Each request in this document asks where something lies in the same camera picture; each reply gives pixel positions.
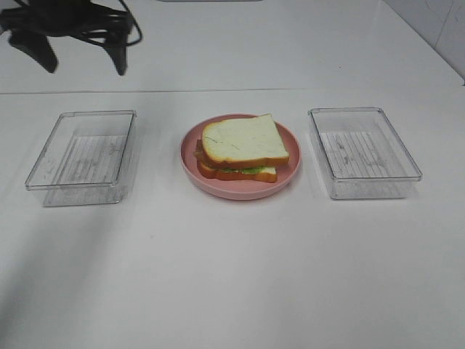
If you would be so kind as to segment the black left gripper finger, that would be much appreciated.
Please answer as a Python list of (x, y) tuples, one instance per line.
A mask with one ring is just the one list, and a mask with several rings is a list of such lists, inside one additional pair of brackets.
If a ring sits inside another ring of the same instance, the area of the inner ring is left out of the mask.
[(123, 76), (127, 69), (126, 43), (123, 39), (108, 37), (102, 48), (112, 60), (119, 76)]
[(48, 73), (54, 73), (58, 59), (45, 35), (34, 32), (12, 32), (9, 44), (34, 59)]

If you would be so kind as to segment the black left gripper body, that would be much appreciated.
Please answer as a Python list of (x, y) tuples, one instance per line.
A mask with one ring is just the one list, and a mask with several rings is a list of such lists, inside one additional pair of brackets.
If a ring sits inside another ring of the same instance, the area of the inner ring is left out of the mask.
[(132, 14), (93, 1), (18, 1), (1, 10), (1, 29), (45, 36), (85, 36), (88, 33), (131, 33)]

